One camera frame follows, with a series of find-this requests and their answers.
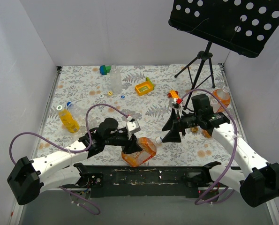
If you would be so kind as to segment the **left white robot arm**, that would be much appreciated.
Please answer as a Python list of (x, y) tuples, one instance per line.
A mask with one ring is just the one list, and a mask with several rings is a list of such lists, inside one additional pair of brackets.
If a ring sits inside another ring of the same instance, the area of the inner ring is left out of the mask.
[(26, 205), (40, 193), (63, 185), (85, 187), (92, 180), (90, 172), (81, 163), (101, 153), (105, 146), (120, 146), (124, 153), (134, 153), (142, 148), (135, 133), (140, 131), (138, 121), (131, 119), (119, 128), (118, 121), (106, 118), (98, 127), (69, 145), (44, 157), (23, 157), (15, 163), (7, 182), (19, 205)]

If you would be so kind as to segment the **clear Pocari Sweat bottle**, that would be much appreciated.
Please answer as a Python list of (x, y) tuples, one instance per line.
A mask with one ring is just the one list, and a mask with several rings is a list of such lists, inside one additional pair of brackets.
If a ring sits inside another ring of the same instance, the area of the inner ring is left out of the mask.
[(115, 64), (111, 65), (109, 76), (113, 93), (120, 94), (122, 92), (121, 72)]

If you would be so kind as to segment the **orange label tea bottle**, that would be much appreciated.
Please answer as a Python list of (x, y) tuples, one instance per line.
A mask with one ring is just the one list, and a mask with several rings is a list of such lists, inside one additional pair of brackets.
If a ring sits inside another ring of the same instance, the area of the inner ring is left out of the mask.
[(134, 152), (129, 155), (121, 153), (122, 159), (131, 167), (138, 167), (153, 158), (157, 153), (157, 148), (161, 146), (161, 144), (156, 142), (156, 139), (148, 137), (138, 139), (139, 145), (143, 149), (141, 152)]

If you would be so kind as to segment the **white tea bottle cap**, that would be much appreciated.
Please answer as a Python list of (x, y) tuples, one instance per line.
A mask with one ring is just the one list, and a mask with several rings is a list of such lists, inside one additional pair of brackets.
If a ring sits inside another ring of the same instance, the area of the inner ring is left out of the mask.
[(161, 143), (162, 143), (162, 138), (161, 138), (161, 137), (157, 137), (157, 138), (156, 138), (156, 142), (157, 142), (158, 144), (161, 144)]

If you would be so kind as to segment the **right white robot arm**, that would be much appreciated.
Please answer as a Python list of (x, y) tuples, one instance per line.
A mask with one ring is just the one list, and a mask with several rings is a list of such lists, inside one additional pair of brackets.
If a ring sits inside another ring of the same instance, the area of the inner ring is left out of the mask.
[(182, 99), (173, 91), (168, 94), (172, 109), (167, 123), (162, 128), (168, 133), (162, 138), (164, 143), (180, 143), (187, 128), (200, 127), (218, 141), (231, 155), (242, 172), (224, 167), (219, 162), (202, 167), (200, 175), (188, 180), (212, 186), (216, 182), (239, 192), (244, 201), (256, 207), (279, 197), (279, 164), (269, 163), (258, 155), (238, 134), (236, 123), (222, 112), (215, 113), (205, 94), (192, 97), (194, 112), (182, 115)]

